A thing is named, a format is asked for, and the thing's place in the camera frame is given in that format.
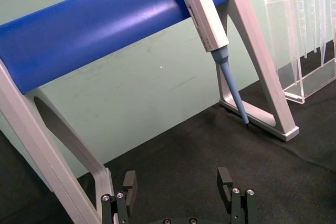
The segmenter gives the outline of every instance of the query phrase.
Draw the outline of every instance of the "screw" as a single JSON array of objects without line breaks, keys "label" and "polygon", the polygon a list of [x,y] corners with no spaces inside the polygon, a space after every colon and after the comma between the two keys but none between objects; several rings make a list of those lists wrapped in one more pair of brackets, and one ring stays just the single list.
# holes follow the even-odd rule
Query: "screw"
[{"label": "screw", "polygon": [[189,220],[189,223],[190,224],[197,224],[197,219],[192,218],[192,219]]},{"label": "screw", "polygon": [[254,191],[250,189],[250,190],[247,190],[247,193],[250,194],[250,195],[253,195]]},{"label": "screw", "polygon": [[103,196],[103,201],[108,201],[109,199],[110,199],[110,196],[108,196],[108,195]]},{"label": "screw", "polygon": [[118,194],[117,194],[117,198],[121,199],[122,197],[124,197],[124,194],[123,194],[123,193],[118,193]]}]

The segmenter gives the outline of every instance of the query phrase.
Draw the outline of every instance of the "pipette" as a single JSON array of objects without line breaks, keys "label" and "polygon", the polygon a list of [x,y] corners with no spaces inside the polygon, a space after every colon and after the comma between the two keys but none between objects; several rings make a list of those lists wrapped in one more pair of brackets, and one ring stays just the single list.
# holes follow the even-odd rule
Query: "pipette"
[{"label": "pipette", "polygon": [[326,36],[327,36],[327,17],[326,17],[326,0],[319,0],[319,9],[320,9],[320,50],[321,50],[321,66],[324,66],[324,57]]},{"label": "pipette", "polygon": [[213,0],[184,0],[184,2],[205,50],[211,52],[214,60],[220,65],[239,113],[248,127],[248,117],[227,62],[229,41]]},{"label": "pipette", "polygon": [[303,53],[305,58],[307,58],[307,26],[306,26],[306,15],[305,15],[305,0],[296,0],[298,18],[299,18],[299,27],[300,27],[300,38],[303,48]]},{"label": "pipette", "polygon": [[288,32],[288,43],[289,43],[289,55],[291,59],[291,64],[293,68],[294,83],[297,84],[298,80],[298,36],[296,31],[296,19],[294,15],[293,0],[285,0],[285,11],[287,20],[287,32]]},{"label": "pipette", "polygon": [[331,29],[334,42],[334,57],[336,59],[336,0],[330,0]]},{"label": "pipette", "polygon": [[317,52],[317,45],[316,45],[316,39],[317,39],[317,22],[316,22],[316,0],[309,0],[309,25],[313,40],[313,46],[314,46],[314,52]]}]

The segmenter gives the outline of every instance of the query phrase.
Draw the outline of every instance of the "transparent plastic box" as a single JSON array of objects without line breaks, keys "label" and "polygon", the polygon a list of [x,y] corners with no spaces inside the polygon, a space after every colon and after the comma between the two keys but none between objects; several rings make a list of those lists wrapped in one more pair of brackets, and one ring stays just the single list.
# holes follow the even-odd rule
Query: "transparent plastic box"
[{"label": "transparent plastic box", "polygon": [[[313,39],[316,31],[307,24],[307,36],[302,41],[302,12],[306,17],[309,15],[309,3],[301,3],[302,0],[264,0],[267,12],[271,54],[279,76],[279,80],[288,100],[303,104],[305,99],[314,94],[325,85],[336,79],[336,60],[334,43],[331,41],[327,46],[324,64],[321,64],[321,50],[314,52]],[[327,3],[327,21],[331,27],[333,22],[330,18],[330,0]],[[319,13],[319,4],[316,6],[316,14]],[[320,17],[317,17],[317,27],[320,27]],[[329,31],[330,40],[333,31]],[[310,53],[305,58],[305,43]]]}]

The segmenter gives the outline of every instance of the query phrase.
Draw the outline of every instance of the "blue foam roller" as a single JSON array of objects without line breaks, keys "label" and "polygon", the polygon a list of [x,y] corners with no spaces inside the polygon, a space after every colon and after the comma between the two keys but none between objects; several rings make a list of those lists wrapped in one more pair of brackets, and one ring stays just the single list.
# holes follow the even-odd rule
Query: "blue foam roller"
[{"label": "blue foam roller", "polygon": [[0,59],[26,93],[187,18],[183,0],[66,0],[1,25]]}]

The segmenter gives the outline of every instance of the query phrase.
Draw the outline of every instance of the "green wall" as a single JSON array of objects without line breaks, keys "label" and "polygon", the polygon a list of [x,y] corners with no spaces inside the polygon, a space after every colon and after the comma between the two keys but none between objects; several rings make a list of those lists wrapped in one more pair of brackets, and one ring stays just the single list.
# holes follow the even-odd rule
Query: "green wall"
[{"label": "green wall", "polygon": [[[63,0],[0,0],[0,24]],[[252,0],[268,34],[263,0]],[[240,88],[257,80],[229,24],[230,66]],[[42,87],[85,143],[107,162],[218,102],[215,64],[186,20]],[[0,129],[27,156],[3,116]],[[59,144],[76,176],[84,167]]]}]

